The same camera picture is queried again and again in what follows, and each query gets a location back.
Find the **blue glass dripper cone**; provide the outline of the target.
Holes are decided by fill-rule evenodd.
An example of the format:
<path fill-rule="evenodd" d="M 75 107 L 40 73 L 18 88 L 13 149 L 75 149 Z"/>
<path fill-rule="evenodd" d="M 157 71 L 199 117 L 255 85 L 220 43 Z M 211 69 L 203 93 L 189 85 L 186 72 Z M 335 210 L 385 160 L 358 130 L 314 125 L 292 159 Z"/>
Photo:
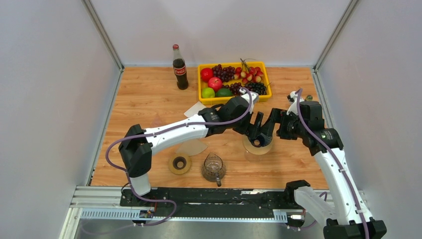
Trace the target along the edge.
<path fill-rule="evenodd" d="M 261 132 L 261 135 L 264 137 L 264 145 L 262 147 L 268 146 L 272 142 L 272 135 Z"/>

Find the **white paper coffee filter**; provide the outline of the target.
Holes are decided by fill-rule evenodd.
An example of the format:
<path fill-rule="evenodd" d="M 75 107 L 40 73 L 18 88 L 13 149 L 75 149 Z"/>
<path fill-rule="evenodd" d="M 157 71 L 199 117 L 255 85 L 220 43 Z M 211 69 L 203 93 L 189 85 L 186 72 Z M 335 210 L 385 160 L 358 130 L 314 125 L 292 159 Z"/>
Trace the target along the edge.
<path fill-rule="evenodd" d="M 190 118 L 205 108 L 206 106 L 203 105 L 201 102 L 196 102 L 193 106 L 191 106 L 187 111 L 184 112 L 184 116 Z"/>

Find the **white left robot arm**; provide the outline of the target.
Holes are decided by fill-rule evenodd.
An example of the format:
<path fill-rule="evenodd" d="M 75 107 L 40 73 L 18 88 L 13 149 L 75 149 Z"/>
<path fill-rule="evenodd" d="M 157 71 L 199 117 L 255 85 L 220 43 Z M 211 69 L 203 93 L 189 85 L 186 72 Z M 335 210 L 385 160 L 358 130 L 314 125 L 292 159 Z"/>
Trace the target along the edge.
<path fill-rule="evenodd" d="M 257 93 L 245 93 L 221 106 L 204 108 L 176 123 L 146 129 L 138 124 L 132 126 L 126 137 L 120 140 L 118 150 L 134 191 L 133 200 L 140 206 L 147 206 L 152 200 L 147 173 L 151 169 L 153 155 L 191 139 L 222 134 L 227 129 L 245 134 L 253 106 L 258 100 Z"/>

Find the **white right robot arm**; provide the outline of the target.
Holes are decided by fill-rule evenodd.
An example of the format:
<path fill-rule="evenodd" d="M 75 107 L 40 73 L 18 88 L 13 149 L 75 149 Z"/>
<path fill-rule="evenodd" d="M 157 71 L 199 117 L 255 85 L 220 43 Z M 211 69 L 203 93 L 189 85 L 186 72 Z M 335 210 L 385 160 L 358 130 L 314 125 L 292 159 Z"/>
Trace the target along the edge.
<path fill-rule="evenodd" d="M 286 184 L 286 205 L 304 208 L 323 227 L 326 239 L 382 238 L 387 232 L 386 225 L 383 220 L 374 219 L 362 200 L 349 173 L 338 132 L 324 126 L 321 105 L 311 101 L 292 106 L 295 111 L 273 108 L 263 127 L 272 132 L 278 123 L 277 137 L 302 140 L 325 176 L 334 205 L 320 198 L 305 180 Z"/>

